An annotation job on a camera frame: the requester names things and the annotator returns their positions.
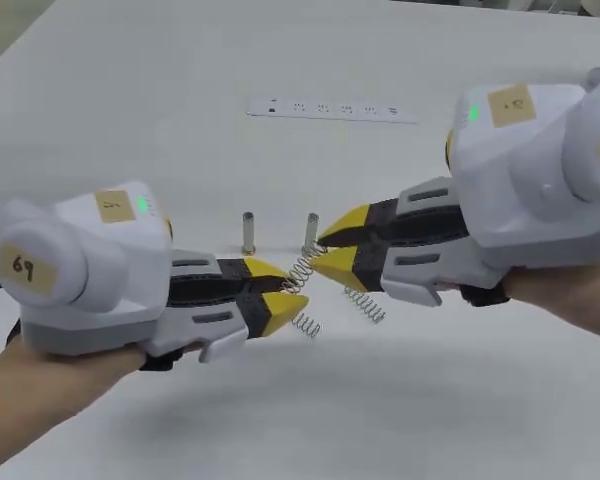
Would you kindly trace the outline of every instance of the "metal cylinder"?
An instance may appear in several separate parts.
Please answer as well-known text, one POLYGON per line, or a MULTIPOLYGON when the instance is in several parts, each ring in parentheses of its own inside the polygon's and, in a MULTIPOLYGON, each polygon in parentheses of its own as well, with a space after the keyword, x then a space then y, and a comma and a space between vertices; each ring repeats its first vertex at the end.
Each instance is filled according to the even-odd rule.
POLYGON ((307 217, 307 229, 304 233, 304 245, 302 245, 302 254, 306 255, 308 251, 316 243, 316 237, 318 235, 318 221, 320 217, 318 217, 317 213, 310 213, 307 217))
POLYGON ((252 212, 242 214, 242 254, 253 255, 256 253, 255 224, 252 212))

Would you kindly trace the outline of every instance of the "handwritten number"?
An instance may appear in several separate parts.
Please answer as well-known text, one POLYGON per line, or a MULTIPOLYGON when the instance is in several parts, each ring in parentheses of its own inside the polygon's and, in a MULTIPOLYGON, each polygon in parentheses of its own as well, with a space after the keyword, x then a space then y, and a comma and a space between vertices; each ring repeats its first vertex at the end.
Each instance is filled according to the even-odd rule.
POLYGON ((28 282, 33 281, 33 263, 31 263, 29 260, 25 260, 23 262, 22 257, 20 255, 18 255, 15 258, 15 260, 13 261, 13 263, 11 264, 11 268, 13 268, 13 271, 17 272, 17 273, 22 272, 22 270, 26 270, 27 271, 27 281, 28 282))
POLYGON ((20 273, 22 271, 22 257, 18 255, 11 266, 14 272, 20 273))
POLYGON ((33 281, 33 263, 31 263, 29 260, 25 260, 24 269, 27 271, 27 281, 33 281))

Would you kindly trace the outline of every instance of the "gray plastic part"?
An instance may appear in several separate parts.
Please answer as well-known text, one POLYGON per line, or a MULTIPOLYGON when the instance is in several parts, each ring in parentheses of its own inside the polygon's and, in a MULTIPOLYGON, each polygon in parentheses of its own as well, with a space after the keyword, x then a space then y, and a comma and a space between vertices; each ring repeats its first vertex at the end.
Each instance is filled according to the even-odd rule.
MULTIPOLYGON (((173 251, 171 276, 221 275, 215 256, 188 250, 173 251)), ((249 337, 242 313, 235 302, 198 307, 168 307, 158 319, 155 335, 140 346, 159 357, 192 343, 202 344, 199 360, 207 363, 242 347, 249 337)))
POLYGON ((151 338, 158 321, 113 325, 91 330, 60 330, 21 322, 22 339, 34 350, 53 355, 77 356, 113 350, 151 338))
POLYGON ((458 195, 451 178, 436 177, 403 190, 398 196, 396 215, 435 207, 457 207, 458 195))
POLYGON ((249 329, 235 302, 190 308, 167 308, 155 335, 141 347, 158 357, 196 342, 202 344, 199 360, 207 363, 242 347, 249 329))
MULTIPOLYGON (((452 206, 458 206, 458 197, 452 181, 447 177, 439 177, 403 191, 398 198, 396 214, 452 206)), ((400 291, 401 296, 414 295, 424 298, 400 298, 401 300, 435 306, 442 303, 436 284, 493 288, 508 270, 486 265, 482 260, 480 247, 467 236, 434 245, 390 248, 382 272, 382 281, 402 285, 399 289, 391 289, 400 291)))
POLYGON ((201 253, 187 250, 174 250, 171 276, 179 275, 221 275, 220 264, 216 257, 210 253, 201 253))

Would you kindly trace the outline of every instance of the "gripper jaw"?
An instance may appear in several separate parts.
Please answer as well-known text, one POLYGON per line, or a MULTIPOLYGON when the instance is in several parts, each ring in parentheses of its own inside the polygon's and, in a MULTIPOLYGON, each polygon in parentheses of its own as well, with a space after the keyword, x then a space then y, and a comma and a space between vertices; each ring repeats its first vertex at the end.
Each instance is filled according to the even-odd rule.
POLYGON ((446 177, 351 210, 318 242, 335 248, 312 260, 317 272, 419 305, 441 305, 440 284, 491 290, 508 271, 483 262, 446 177))

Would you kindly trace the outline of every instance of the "black strap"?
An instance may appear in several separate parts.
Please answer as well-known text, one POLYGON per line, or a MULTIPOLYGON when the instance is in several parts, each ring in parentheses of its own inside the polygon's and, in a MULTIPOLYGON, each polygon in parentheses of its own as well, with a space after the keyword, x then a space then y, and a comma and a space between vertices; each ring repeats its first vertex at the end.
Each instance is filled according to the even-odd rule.
POLYGON ((462 298, 474 307, 488 307, 507 303, 510 299, 504 291, 502 282, 491 289, 460 285, 462 298))
MULTIPOLYGON (((16 324, 9 332, 9 335, 7 335, 6 344, 9 345, 14 338, 20 335, 21 331, 22 325, 18 319, 16 324)), ((147 355, 147 361, 142 367, 140 367, 140 370, 143 372, 168 372, 173 369, 173 364, 180 360, 183 355, 184 348, 179 348, 178 350, 174 350, 173 352, 169 352, 160 357, 152 357, 151 355, 147 355)))

